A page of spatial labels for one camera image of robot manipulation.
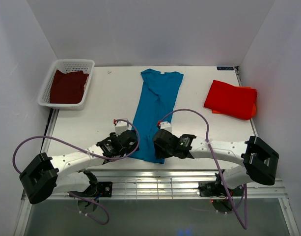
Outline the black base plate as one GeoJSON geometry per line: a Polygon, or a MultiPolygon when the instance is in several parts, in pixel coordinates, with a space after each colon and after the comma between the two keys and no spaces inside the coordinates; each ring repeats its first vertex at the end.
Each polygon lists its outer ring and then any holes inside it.
{"type": "MultiPolygon", "coordinates": [[[[201,197],[219,197],[226,198],[228,194],[226,193],[224,186],[220,182],[205,182],[200,181],[198,183],[199,195],[201,197]]],[[[240,185],[234,189],[228,189],[231,196],[242,196],[243,187],[240,185]]]]}
{"type": "Polygon", "coordinates": [[[113,183],[110,181],[98,182],[94,188],[94,193],[92,196],[95,198],[111,197],[112,185],[113,183]]]}

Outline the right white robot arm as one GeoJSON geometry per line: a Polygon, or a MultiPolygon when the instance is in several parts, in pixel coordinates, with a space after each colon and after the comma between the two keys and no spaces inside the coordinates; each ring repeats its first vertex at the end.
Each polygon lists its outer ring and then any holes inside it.
{"type": "Polygon", "coordinates": [[[217,176],[215,190],[220,195],[250,182],[266,186],[275,183],[279,154],[257,136],[238,142],[207,141],[193,134],[177,137],[172,134],[171,124],[164,121],[154,135],[153,144],[157,159],[209,158],[236,164],[217,176]]]}

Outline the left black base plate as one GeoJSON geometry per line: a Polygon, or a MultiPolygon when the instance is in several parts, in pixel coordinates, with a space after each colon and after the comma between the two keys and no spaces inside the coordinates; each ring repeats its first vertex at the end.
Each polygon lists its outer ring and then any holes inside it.
{"type": "Polygon", "coordinates": [[[94,193],[92,196],[95,198],[111,197],[112,185],[113,183],[110,181],[98,182],[94,188],[94,193]]]}

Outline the orange folded t shirt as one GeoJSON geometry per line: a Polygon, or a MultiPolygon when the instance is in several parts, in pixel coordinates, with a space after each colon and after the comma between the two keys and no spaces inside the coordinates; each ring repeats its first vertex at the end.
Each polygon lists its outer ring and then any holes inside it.
{"type": "Polygon", "coordinates": [[[251,87],[235,87],[229,90],[217,90],[212,99],[211,111],[214,114],[228,115],[249,120],[256,115],[257,90],[251,87]]]}

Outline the blue label sticker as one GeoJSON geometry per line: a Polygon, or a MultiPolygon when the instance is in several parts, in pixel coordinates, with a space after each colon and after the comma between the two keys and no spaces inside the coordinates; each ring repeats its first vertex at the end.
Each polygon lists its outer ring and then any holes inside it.
{"type": "Polygon", "coordinates": [[[217,66],[218,71],[232,71],[234,70],[233,66],[217,66]]]}

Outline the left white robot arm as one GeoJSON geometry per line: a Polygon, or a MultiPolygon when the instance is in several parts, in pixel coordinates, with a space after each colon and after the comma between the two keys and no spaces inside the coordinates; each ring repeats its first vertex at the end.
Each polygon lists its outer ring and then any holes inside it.
{"type": "Polygon", "coordinates": [[[114,121],[114,132],[88,148],[80,148],[51,137],[76,151],[61,156],[38,154],[20,172],[19,179],[31,204],[38,204],[52,194],[93,198],[102,187],[89,168],[129,157],[139,149],[138,130],[126,119],[114,121]]]}

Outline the white plastic basket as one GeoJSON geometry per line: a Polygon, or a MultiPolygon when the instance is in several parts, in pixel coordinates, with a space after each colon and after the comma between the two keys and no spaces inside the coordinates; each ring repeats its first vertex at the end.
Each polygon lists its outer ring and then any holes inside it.
{"type": "Polygon", "coordinates": [[[54,110],[83,110],[89,92],[90,83],[94,71],[95,62],[91,59],[58,59],[50,67],[48,74],[41,86],[38,95],[38,104],[52,108],[54,110]],[[79,103],[64,104],[64,103],[50,103],[50,92],[56,71],[63,73],[70,73],[76,71],[83,71],[88,74],[86,84],[84,86],[84,93],[79,103]]]}

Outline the blue t shirt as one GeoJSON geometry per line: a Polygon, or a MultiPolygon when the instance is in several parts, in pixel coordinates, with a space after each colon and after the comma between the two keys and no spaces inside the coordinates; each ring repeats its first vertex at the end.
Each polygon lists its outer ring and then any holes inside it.
{"type": "Polygon", "coordinates": [[[161,73],[149,68],[141,72],[141,77],[143,85],[133,120],[140,135],[139,150],[130,157],[163,164],[164,159],[155,157],[153,137],[158,131],[158,121],[173,111],[184,75],[176,71],[161,73]]]}

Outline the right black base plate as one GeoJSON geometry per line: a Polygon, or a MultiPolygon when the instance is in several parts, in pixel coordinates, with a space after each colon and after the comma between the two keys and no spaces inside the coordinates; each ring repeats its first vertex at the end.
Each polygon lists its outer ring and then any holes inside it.
{"type": "MultiPolygon", "coordinates": [[[[199,195],[201,197],[219,197],[226,198],[228,194],[226,193],[224,186],[220,182],[205,182],[200,181],[198,183],[199,195]]],[[[243,187],[240,185],[234,189],[228,189],[231,196],[242,196],[243,187]]]]}

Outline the red folded t shirt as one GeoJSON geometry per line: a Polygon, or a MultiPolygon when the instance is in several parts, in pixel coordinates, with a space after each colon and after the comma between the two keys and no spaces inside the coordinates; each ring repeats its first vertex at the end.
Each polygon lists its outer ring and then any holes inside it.
{"type": "Polygon", "coordinates": [[[249,120],[256,115],[256,99],[257,90],[254,88],[233,86],[214,80],[204,107],[216,114],[249,120]]]}

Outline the dark red t shirt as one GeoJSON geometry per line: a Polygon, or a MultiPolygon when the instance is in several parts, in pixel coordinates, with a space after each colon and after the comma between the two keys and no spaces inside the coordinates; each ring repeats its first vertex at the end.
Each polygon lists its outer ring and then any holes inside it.
{"type": "Polygon", "coordinates": [[[83,71],[62,73],[57,70],[50,90],[50,103],[78,104],[84,94],[84,86],[89,74],[83,71]]]}

